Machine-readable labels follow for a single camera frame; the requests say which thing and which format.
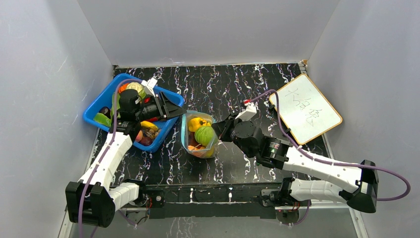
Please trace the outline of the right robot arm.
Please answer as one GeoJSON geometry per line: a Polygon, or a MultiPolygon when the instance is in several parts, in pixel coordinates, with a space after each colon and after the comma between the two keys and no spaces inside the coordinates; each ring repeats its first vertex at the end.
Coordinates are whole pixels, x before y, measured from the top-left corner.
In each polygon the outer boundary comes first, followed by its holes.
{"type": "Polygon", "coordinates": [[[292,205],[305,200],[328,200],[347,204],[364,213],[375,213],[377,205],[378,175],[376,164],[363,160],[347,164],[266,136],[251,121],[229,116],[212,124],[216,136],[223,142],[234,143],[247,157],[258,164],[315,177],[315,181],[286,178],[279,191],[263,195],[270,206],[292,205]]]}

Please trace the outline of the clear zip top bag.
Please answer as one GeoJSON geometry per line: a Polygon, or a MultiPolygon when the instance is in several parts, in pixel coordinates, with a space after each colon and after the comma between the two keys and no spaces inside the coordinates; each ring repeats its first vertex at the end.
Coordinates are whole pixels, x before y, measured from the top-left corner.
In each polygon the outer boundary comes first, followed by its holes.
{"type": "Polygon", "coordinates": [[[198,111],[188,110],[182,116],[181,143],[188,154],[201,159],[215,156],[218,137],[213,123],[212,116],[198,111]]]}

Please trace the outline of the small green cabbage toy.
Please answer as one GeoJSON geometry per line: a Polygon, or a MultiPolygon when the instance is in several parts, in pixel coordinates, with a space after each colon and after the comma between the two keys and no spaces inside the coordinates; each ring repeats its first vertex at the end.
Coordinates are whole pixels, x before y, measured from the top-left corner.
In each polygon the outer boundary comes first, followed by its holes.
{"type": "Polygon", "coordinates": [[[194,138],[199,144],[207,147],[208,145],[213,144],[216,135],[211,126],[202,126],[195,132],[194,138]]]}

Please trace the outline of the orange papaya slice toy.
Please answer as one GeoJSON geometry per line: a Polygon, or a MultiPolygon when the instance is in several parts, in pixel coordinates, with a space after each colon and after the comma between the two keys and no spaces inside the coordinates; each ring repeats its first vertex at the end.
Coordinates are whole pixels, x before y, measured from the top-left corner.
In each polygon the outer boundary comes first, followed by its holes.
{"type": "Polygon", "coordinates": [[[211,157],[211,155],[213,154],[213,149],[211,149],[210,147],[205,147],[201,144],[198,144],[196,146],[188,145],[187,152],[197,158],[206,159],[211,157]]]}

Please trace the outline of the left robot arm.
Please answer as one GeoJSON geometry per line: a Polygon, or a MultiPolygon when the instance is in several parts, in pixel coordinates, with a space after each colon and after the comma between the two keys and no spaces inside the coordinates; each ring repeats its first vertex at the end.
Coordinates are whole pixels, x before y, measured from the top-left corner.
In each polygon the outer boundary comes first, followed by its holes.
{"type": "Polygon", "coordinates": [[[112,177],[142,131],[141,122],[165,121],[187,112],[164,92],[141,98],[134,89],[115,92],[113,109],[111,127],[98,157],[77,182],[69,182],[65,189],[69,220],[79,226],[106,228],[125,205],[146,204],[150,197],[144,182],[129,179],[111,188],[112,177]]]}

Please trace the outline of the yellow bell pepper toy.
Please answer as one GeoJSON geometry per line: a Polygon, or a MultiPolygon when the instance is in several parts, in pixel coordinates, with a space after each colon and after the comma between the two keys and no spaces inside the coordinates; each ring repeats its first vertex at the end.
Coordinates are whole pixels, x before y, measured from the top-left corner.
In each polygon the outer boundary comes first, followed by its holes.
{"type": "Polygon", "coordinates": [[[195,117],[188,121],[187,126],[190,132],[196,132],[202,126],[211,126],[211,122],[200,117],[195,117]]]}

